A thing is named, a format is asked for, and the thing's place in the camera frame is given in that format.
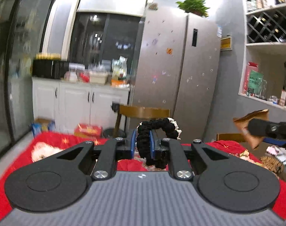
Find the circular cover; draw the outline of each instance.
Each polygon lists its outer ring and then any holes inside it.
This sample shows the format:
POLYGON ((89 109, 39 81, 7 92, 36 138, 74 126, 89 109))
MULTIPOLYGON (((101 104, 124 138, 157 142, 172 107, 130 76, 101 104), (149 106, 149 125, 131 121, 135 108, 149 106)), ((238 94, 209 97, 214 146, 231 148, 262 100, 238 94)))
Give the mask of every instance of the circular cover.
POLYGON ((271 207, 280 190, 272 172, 238 159, 211 162, 199 177, 198 189, 215 206, 233 212, 271 207))
POLYGON ((56 160, 31 164, 13 172, 5 182, 5 193, 17 208, 33 212, 53 211, 75 202, 86 190, 85 175, 73 162, 56 160))

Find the microwave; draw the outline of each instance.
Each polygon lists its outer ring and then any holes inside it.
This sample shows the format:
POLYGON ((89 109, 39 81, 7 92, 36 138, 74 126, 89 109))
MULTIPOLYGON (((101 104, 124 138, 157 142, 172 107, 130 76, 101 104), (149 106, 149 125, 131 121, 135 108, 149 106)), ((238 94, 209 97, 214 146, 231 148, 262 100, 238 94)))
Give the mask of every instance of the microwave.
POLYGON ((69 63, 61 60, 34 59, 32 76, 48 79, 64 78, 69 71, 69 63))

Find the silver refrigerator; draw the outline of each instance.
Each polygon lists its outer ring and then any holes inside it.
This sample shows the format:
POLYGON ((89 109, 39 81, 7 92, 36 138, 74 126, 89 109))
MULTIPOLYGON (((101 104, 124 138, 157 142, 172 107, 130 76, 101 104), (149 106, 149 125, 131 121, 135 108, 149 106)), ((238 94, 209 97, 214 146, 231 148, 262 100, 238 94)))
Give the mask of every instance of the silver refrigerator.
MULTIPOLYGON (((178 8, 146 10, 130 105, 171 110, 182 143, 201 139, 215 89, 217 25, 178 8)), ((139 123, 132 119, 130 127, 139 123)))

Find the chair leg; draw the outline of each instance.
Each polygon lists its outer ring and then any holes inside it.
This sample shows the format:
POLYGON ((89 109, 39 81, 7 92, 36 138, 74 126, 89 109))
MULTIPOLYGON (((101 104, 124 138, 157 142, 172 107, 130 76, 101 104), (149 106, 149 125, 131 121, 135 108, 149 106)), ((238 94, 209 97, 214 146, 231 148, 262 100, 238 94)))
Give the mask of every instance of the chair leg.
POLYGON ((121 122, 121 114, 118 113, 117 115, 117 120, 116 120, 116 125, 115 125, 115 129, 114 129, 114 133, 112 135, 113 138, 116 138, 118 135, 118 131, 119 131, 119 127, 120 127, 120 122, 121 122))

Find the green plant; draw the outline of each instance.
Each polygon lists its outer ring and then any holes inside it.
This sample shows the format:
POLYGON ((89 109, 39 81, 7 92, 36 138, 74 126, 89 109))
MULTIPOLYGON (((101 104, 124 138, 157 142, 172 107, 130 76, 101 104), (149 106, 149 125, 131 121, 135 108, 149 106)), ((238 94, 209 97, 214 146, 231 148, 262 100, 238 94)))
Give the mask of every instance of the green plant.
POLYGON ((207 10, 209 7, 205 6, 206 0, 184 0, 183 2, 176 2, 178 7, 185 10, 186 13, 194 13, 199 16, 208 17, 207 10))

